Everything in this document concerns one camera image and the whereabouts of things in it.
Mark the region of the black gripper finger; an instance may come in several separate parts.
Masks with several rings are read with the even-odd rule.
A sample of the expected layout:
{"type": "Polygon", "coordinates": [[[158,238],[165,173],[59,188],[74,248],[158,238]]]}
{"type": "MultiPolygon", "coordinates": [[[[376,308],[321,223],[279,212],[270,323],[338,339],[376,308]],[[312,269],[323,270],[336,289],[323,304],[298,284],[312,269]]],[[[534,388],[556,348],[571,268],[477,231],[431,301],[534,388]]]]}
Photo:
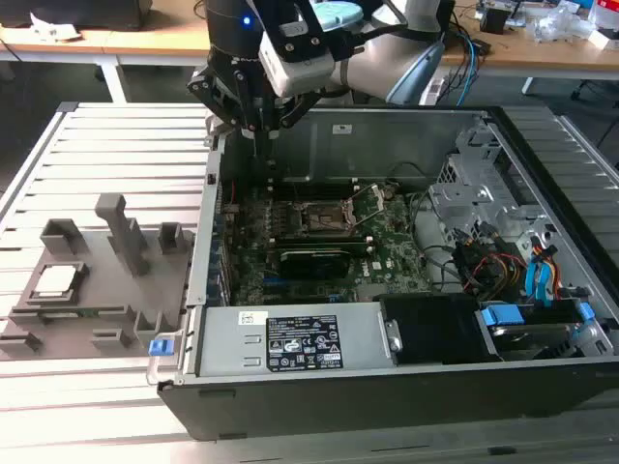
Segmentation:
{"type": "Polygon", "coordinates": [[[305,93],[280,102],[269,101],[262,111],[264,136],[262,157],[269,158],[282,131],[292,128],[320,100],[318,93],[305,93]]]}
{"type": "Polygon", "coordinates": [[[224,72],[199,69],[187,84],[188,91],[225,125],[251,142],[252,155],[260,156],[260,120],[250,93],[248,76],[236,69],[224,72]]]}

